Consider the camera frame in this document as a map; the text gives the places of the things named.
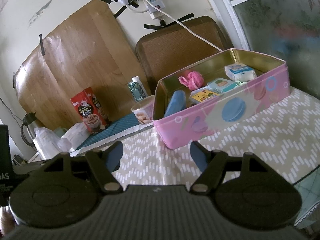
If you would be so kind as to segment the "blue roll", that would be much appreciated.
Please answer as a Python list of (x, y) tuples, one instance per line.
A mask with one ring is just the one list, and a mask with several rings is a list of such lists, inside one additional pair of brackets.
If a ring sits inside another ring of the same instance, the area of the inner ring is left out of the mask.
[(167, 106), (164, 117), (168, 117), (186, 109), (186, 96), (182, 90), (177, 90), (173, 93), (171, 100)]

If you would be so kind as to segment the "pink fluffy ball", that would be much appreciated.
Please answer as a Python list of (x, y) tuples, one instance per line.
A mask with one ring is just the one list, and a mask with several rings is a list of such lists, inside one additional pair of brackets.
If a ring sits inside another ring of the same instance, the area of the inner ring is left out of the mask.
[(186, 77), (180, 76), (178, 80), (182, 85), (187, 87), (190, 91), (197, 90), (201, 88), (204, 84), (203, 76), (197, 71), (189, 72)]

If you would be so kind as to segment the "teal woven placemat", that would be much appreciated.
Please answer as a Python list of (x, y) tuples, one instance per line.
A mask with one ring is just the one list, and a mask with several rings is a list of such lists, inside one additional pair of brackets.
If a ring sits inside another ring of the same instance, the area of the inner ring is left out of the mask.
[(78, 148), (77, 150), (92, 145), (96, 142), (99, 142), (101, 140), (104, 140), (108, 137), (111, 137), (113, 135), (116, 135), (120, 132), (125, 131), (126, 129), (135, 127), (137, 125), (140, 125), (138, 119), (135, 117), (133, 113), (126, 115), (117, 121), (112, 122), (108, 128), (103, 130), (102, 132), (99, 132), (97, 134), (90, 135)]

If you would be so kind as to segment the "white plastic bag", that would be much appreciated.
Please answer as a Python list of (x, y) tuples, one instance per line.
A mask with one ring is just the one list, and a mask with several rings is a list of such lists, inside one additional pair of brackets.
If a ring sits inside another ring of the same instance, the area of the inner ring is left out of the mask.
[(33, 142), (41, 159), (52, 159), (62, 152), (72, 153), (91, 135), (86, 125), (79, 122), (59, 136), (45, 127), (34, 128)]

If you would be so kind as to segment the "red cereal box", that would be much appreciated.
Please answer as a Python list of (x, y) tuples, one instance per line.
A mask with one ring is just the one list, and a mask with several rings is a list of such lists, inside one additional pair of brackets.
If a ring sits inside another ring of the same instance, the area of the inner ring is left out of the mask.
[(73, 96), (71, 103), (90, 133), (101, 132), (110, 126), (111, 122), (91, 87)]

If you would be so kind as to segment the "pink tin box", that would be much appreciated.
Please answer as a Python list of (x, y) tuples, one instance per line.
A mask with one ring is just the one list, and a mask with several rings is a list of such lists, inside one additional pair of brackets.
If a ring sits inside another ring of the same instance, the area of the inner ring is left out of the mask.
[[(180, 76), (197, 71), (205, 83), (226, 77), (225, 66), (243, 63), (257, 74), (254, 80), (195, 104), (186, 101), (186, 108), (168, 117), (165, 111), (176, 90), (190, 96), (190, 90), (179, 81)], [(159, 80), (153, 104), (153, 125), (170, 149), (187, 145), (241, 122), (287, 97), (290, 93), (286, 61), (255, 51), (228, 49), (193, 63)]]

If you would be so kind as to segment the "snack cup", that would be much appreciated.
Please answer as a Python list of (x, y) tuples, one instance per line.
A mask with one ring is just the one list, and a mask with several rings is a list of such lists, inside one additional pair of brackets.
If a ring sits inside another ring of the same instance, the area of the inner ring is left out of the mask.
[(152, 122), (154, 101), (155, 96), (150, 95), (137, 102), (131, 108), (132, 113), (135, 115), (140, 124), (144, 125)]

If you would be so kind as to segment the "yellow tissue pack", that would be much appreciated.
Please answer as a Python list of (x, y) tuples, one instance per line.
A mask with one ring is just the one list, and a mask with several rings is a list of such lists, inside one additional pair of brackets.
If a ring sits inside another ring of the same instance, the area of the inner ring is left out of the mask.
[(219, 96), (219, 93), (216, 93), (208, 89), (201, 89), (198, 92), (191, 94), (189, 100), (194, 104), (198, 104), (205, 102), (209, 99), (215, 98), (217, 96)]

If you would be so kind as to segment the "teal tissue pack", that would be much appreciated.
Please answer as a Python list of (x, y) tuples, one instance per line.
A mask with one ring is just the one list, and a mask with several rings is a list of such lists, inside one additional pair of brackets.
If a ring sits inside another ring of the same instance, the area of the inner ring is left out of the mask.
[(228, 79), (224, 79), (224, 78), (216, 78), (213, 81), (210, 81), (207, 86), (211, 89), (214, 90), (220, 94), (228, 92), (232, 89), (234, 89), (235, 87), (237, 87), (237, 83), (232, 81), (232, 80), (228, 80)]

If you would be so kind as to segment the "green white carton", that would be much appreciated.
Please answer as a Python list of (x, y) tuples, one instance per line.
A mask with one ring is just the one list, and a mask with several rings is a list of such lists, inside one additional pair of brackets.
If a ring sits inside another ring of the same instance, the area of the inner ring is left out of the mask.
[(139, 102), (148, 96), (140, 78), (135, 76), (132, 78), (131, 82), (127, 84), (135, 102)]

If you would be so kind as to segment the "black thermos jug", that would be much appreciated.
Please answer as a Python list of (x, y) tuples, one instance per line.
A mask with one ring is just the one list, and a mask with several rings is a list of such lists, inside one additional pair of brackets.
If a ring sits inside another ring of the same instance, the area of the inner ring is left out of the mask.
[(35, 139), (36, 134), (34, 129), (39, 127), (45, 127), (45, 125), (36, 117), (36, 113), (31, 112), (24, 116), (22, 126), (20, 129), (21, 132), (21, 138), (24, 141), (25, 144), (27, 144), (30, 147), (35, 147), (35, 144), (33, 142), (29, 142), (25, 133), (24, 128), (28, 132), (29, 137), (31, 140)]

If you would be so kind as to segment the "wood pattern board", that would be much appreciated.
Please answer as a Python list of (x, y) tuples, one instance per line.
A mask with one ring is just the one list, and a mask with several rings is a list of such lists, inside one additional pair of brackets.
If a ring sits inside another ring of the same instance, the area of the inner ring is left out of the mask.
[(109, 6), (92, 0), (57, 26), (15, 75), (19, 104), (48, 128), (80, 122), (71, 99), (92, 88), (112, 121), (129, 114), (135, 101), (128, 83), (146, 75)]

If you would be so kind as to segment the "white power strip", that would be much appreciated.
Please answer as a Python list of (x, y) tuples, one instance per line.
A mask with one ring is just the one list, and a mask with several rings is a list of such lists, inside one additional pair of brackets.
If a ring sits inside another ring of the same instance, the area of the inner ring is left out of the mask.
[(152, 20), (161, 21), (163, 19), (163, 14), (159, 11), (165, 8), (162, 0), (143, 0), (143, 2)]

